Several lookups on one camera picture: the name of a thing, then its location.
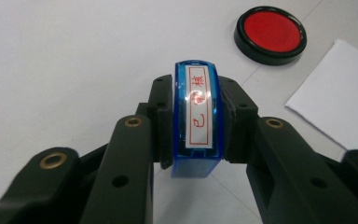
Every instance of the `mounting hole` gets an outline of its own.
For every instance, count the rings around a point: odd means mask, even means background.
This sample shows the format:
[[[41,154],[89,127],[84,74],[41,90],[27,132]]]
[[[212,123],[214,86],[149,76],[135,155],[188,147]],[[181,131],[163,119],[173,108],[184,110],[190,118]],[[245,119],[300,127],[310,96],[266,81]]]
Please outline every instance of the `mounting hole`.
[[[157,106],[158,106],[158,107],[164,107],[164,106],[166,106],[166,104],[165,104],[165,103],[160,102],[160,103],[157,103]]]
[[[113,179],[112,185],[115,188],[122,188],[128,185],[129,182],[130,180],[126,175],[118,175]]]
[[[53,152],[44,157],[42,161],[39,162],[39,166],[44,170],[54,169],[64,164],[67,159],[68,157],[66,154],[62,152]]]
[[[125,124],[128,127],[137,127],[137,126],[141,125],[141,123],[142,123],[142,120],[138,119],[138,118],[127,119],[125,122]]]
[[[246,108],[246,107],[248,107],[247,104],[239,104],[238,106],[241,107],[241,108]]]
[[[325,189],[327,188],[327,184],[324,180],[322,180],[321,178],[317,178],[317,177],[313,177],[311,180],[310,180],[310,183],[318,188],[318,189]]]
[[[282,128],[283,127],[283,123],[278,119],[268,119],[268,120],[266,120],[266,123],[268,126],[270,126],[272,128]]]

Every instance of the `transparent blue cover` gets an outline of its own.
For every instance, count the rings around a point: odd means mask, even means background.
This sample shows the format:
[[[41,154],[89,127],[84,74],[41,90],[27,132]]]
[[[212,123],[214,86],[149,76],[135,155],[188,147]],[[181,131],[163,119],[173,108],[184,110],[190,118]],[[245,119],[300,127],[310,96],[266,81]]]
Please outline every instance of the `transparent blue cover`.
[[[223,110],[213,63],[175,65],[172,177],[206,177],[223,157]]]

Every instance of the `round ink pad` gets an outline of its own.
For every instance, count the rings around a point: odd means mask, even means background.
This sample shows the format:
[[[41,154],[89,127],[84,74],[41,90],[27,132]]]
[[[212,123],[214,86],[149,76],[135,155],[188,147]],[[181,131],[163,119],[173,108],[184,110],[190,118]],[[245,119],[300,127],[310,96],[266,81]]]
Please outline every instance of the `round ink pad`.
[[[276,7],[254,7],[242,14],[234,40],[242,53],[267,65],[290,63],[307,45],[301,22]]]

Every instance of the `screw hole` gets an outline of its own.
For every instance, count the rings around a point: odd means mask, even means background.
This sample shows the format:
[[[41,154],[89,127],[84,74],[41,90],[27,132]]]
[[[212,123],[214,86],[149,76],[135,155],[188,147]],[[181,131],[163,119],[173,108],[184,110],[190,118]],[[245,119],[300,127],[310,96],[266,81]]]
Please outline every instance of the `screw hole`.
[[[138,118],[132,118],[132,119],[127,119],[125,123],[129,127],[136,127],[141,125],[142,120]]]
[[[113,179],[112,185],[115,188],[122,188],[126,186],[129,182],[130,180],[126,175],[119,175]]]
[[[282,128],[283,123],[280,120],[277,119],[268,119],[266,120],[267,125],[269,125],[272,128]]]
[[[318,188],[318,189],[325,189],[325,188],[327,188],[326,182],[325,182],[324,180],[322,180],[321,178],[316,178],[316,177],[314,177],[314,178],[312,178],[312,179],[310,180],[310,183],[311,183],[314,187],[316,187],[316,188]]]
[[[51,165],[51,164],[54,164],[54,163],[57,163],[57,162],[59,162],[60,160],[61,160],[61,156],[58,156],[58,155],[56,155],[56,156],[53,156],[53,157],[50,157],[50,158],[48,158],[47,160],[46,160],[46,164],[47,165]]]

